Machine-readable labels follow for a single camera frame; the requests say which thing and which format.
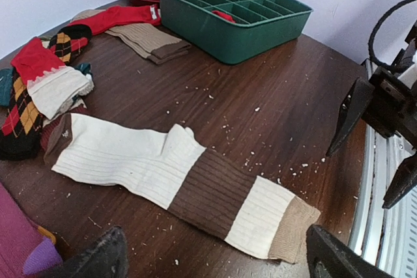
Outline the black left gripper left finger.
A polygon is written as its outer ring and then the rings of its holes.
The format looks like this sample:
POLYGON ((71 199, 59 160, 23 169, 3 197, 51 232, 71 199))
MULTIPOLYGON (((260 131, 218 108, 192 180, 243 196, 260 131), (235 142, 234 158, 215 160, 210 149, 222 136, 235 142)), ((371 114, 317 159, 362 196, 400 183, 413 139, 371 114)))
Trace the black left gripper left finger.
POLYGON ((111 227, 81 253, 45 271, 46 277, 127 277, 127 241, 120 226, 111 227))

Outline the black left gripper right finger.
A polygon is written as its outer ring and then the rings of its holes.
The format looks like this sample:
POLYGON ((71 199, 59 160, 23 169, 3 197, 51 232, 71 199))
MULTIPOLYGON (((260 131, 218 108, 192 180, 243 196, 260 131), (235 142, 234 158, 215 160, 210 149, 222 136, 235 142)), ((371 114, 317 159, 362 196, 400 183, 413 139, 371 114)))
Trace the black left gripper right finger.
POLYGON ((363 260, 320 225, 311 225, 306 235, 307 261, 311 277, 392 277, 363 260))

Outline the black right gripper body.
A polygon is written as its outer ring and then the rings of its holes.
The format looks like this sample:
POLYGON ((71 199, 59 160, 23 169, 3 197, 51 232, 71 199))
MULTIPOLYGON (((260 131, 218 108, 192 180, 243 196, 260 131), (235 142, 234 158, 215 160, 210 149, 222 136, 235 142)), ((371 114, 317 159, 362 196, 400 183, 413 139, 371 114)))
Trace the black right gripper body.
POLYGON ((362 118, 385 138, 402 137, 410 152, 416 151, 416 25, 405 38, 406 49, 401 49, 392 63, 405 67, 393 73, 371 62, 369 82, 375 87, 373 99, 362 118))

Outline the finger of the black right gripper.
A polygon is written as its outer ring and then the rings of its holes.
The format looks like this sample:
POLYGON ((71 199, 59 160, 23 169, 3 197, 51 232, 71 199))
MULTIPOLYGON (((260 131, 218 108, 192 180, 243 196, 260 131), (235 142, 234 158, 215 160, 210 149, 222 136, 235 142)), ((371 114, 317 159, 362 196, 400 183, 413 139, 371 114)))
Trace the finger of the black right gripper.
POLYGON ((416 187, 416 155, 405 158, 392 179, 384 196, 384 209, 391 209, 409 191, 416 187))
POLYGON ((374 90, 375 87, 361 77, 352 84, 339 107, 336 131, 326 152, 327 156, 335 154, 351 134, 369 106, 374 90))

